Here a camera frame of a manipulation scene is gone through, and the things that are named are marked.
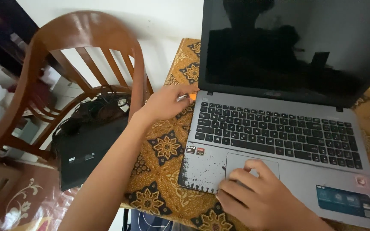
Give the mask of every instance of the orange object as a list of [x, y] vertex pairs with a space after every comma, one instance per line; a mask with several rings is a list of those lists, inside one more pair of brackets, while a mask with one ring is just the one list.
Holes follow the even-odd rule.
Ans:
[[189, 98], [191, 98], [192, 100], [196, 100], [197, 94], [189, 94]]

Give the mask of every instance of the sticker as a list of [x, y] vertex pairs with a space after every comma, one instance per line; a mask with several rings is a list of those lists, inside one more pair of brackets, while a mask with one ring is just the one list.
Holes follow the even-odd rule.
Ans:
[[197, 148], [197, 155], [203, 156], [204, 152], [205, 152], [204, 148]]
[[321, 209], [370, 218], [368, 195], [317, 185], [316, 196]]
[[367, 189], [367, 179], [364, 176], [356, 176], [355, 181], [358, 187]]
[[194, 154], [195, 153], [195, 147], [194, 146], [186, 146], [186, 152]]

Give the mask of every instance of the laptop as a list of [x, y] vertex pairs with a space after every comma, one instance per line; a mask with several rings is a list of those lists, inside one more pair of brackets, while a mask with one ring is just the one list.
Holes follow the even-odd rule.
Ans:
[[369, 86], [370, 0], [205, 0], [178, 184], [215, 194], [261, 159], [320, 217], [370, 228], [370, 165], [350, 109]]

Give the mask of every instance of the amd a10 sticker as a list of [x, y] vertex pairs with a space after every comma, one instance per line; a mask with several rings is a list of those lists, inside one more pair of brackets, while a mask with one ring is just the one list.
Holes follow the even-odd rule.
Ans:
[[186, 146], [186, 152], [187, 153], [194, 154], [195, 153], [195, 149], [196, 149], [196, 147], [194, 147], [194, 146]]
[[203, 156], [204, 152], [205, 152], [204, 148], [197, 148], [197, 155]]

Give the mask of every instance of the batik tablecloth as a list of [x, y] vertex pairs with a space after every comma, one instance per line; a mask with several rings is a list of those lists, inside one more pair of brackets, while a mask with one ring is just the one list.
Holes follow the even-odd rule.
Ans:
[[[198, 82], [201, 42], [183, 39], [175, 55], [165, 85]], [[194, 105], [175, 118], [158, 121], [146, 135], [131, 174], [125, 204], [146, 213], [201, 230], [249, 230], [236, 218], [223, 212], [215, 196], [178, 185]], [[370, 88], [355, 103], [370, 161]], [[336, 230], [366, 230], [328, 221]]]

